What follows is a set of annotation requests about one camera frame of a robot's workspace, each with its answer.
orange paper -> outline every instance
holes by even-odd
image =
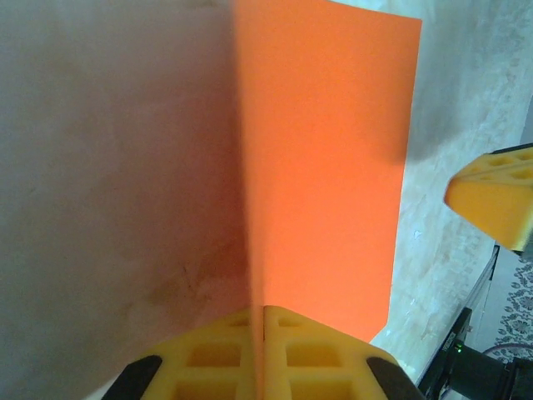
[[[389,308],[421,21],[238,0],[236,26],[257,331],[276,305],[369,341]]]

black device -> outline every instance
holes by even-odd
[[[470,400],[533,400],[533,362],[515,358],[505,363],[465,345],[472,310],[456,319],[418,384],[427,400],[449,390]]]

orange card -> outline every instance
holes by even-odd
[[[369,341],[389,308],[421,21],[237,0],[236,28],[252,303]]]

beige surface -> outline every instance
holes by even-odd
[[[491,253],[441,199],[475,155],[518,143],[533,6],[367,3],[424,19],[374,341],[416,377]],[[81,398],[148,343],[245,303],[229,15],[214,0],[0,0],[0,397]]]

yellow foam block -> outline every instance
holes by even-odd
[[[451,179],[445,202],[506,248],[522,251],[533,228],[533,147],[477,158]]]
[[[368,367],[394,358],[281,307],[265,307],[265,400],[387,400]]]
[[[249,312],[161,343],[147,352],[162,364],[143,400],[251,400],[256,398]]]

